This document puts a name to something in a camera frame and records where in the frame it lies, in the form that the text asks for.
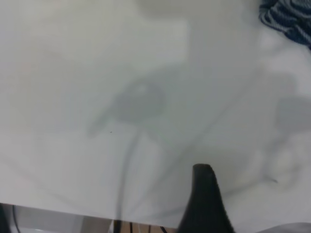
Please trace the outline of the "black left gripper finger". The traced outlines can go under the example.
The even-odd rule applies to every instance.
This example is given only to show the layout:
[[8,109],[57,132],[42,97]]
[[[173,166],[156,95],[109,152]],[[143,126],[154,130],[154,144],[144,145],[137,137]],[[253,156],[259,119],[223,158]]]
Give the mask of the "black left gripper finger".
[[178,233],[234,233],[216,175],[210,165],[195,164],[190,199]]

